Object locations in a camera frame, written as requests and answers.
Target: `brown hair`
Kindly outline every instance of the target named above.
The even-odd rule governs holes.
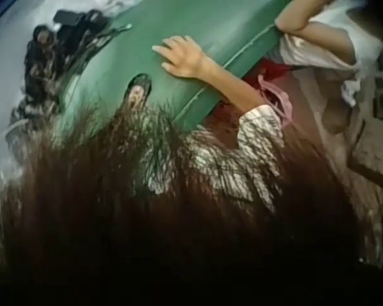
[[[0,283],[230,283],[356,265],[348,192],[299,133],[281,147],[258,130],[276,173],[271,155],[253,160],[186,138],[161,112],[117,113],[90,137],[94,112],[82,113],[62,145],[45,133],[22,176],[0,189]],[[196,145],[217,152],[208,176],[192,163]],[[211,177],[223,187],[210,187]],[[167,190],[151,190],[151,179]],[[232,184],[250,196],[231,196]]]

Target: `white shirt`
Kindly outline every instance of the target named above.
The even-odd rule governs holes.
[[[191,164],[203,174],[208,174],[211,179],[211,185],[215,189],[227,190],[229,195],[238,198],[250,200],[250,190],[246,183],[246,173],[255,178],[254,184],[257,190],[262,193],[261,197],[268,203],[271,202],[268,190],[264,187],[262,177],[257,171],[252,171],[250,164],[263,164],[265,167],[271,167],[271,171],[276,171],[273,156],[271,154],[271,144],[267,139],[261,138],[260,134],[274,136],[277,143],[282,145],[282,125],[280,118],[275,114],[269,105],[261,105],[250,112],[244,114],[239,120],[239,131],[237,135],[238,148],[226,153],[208,145],[202,147],[201,142],[197,140],[204,132],[195,132],[187,139],[189,148],[193,152]],[[165,164],[163,173],[170,173],[170,167],[173,165]],[[215,171],[220,167],[222,175],[215,175]],[[151,178],[149,188],[155,193],[164,193],[170,184],[170,177],[164,174],[161,177]]]
[[[331,27],[343,29],[348,33],[354,46],[356,63],[349,65],[330,51],[302,38],[284,35],[280,40],[279,51],[285,64],[293,66],[315,66],[346,71],[362,71],[373,67],[383,49],[383,41],[367,33],[355,23],[347,12],[365,5],[361,0],[336,0],[310,22],[319,22]]]

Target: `green surface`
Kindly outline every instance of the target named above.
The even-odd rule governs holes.
[[[152,45],[172,35],[190,35],[215,61],[241,77],[276,45],[280,34],[273,20],[287,2],[143,0],[111,24],[132,24],[133,28],[114,38],[66,86],[61,124],[74,120],[81,103],[97,103],[98,123],[105,122],[121,104],[129,81],[138,73],[148,73],[153,79],[148,104],[165,107],[183,129],[194,129],[220,95],[198,81],[166,74]]]

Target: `white clothing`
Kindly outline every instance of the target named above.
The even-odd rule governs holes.
[[[242,161],[253,161],[254,163],[264,163],[264,166],[271,167],[271,171],[278,174],[276,171],[275,163],[270,151],[270,143],[267,139],[259,137],[258,131],[265,132],[271,136],[275,136],[276,141],[282,144],[282,125],[280,118],[275,114],[274,110],[269,105],[261,105],[250,112],[244,114],[239,120],[239,131],[237,135],[238,149],[231,150],[230,154],[234,156],[242,157]],[[250,191],[246,184],[245,173],[242,171],[248,171],[250,175],[255,178],[255,184],[259,192],[261,192],[262,198],[268,203],[271,202],[269,193],[262,183],[262,178],[258,173],[252,173],[249,165],[237,164],[235,159],[227,158],[220,152],[212,147],[204,148],[198,147],[193,144],[193,136],[189,138],[190,148],[195,153],[195,159],[192,164],[195,165],[201,173],[206,173],[211,179],[211,185],[215,189],[224,189],[227,186],[227,190],[232,194],[231,196],[251,199]],[[227,182],[219,181],[216,175],[213,175],[213,171],[220,168],[226,170],[229,175]],[[163,179],[165,183],[162,183],[162,177],[152,178],[148,185],[149,188],[155,193],[164,193],[167,190],[167,186],[170,182],[168,179]]]
[[[310,22],[326,24],[343,29],[348,33],[355,50],[356,63],[354,65],[343,62],[326,49],[292,35],[285,34],[278,46],[278,53],[285,64],[353,71],[357,84],[355,81],[351,83],[346,81],[342,86],[342,96],[350,106],[356,104],[354,94],[360,88],[360,81],[375,67],[383,49],[383,41],[367,33],[347,15],[348,11],[365,5],[364,0],[336,0],[310,19]],[[278,59],[277,55],[270,54],[271,59]]]

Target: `red cloth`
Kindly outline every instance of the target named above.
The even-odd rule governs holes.
[[[262,58],[254,67],[243,77],[243,80],[252,87],[258,89],[258,76],[263,75],[264,80],[270,82],[275,78],[283,77],[289,72],[290,66],[277,64],[270,59]]]

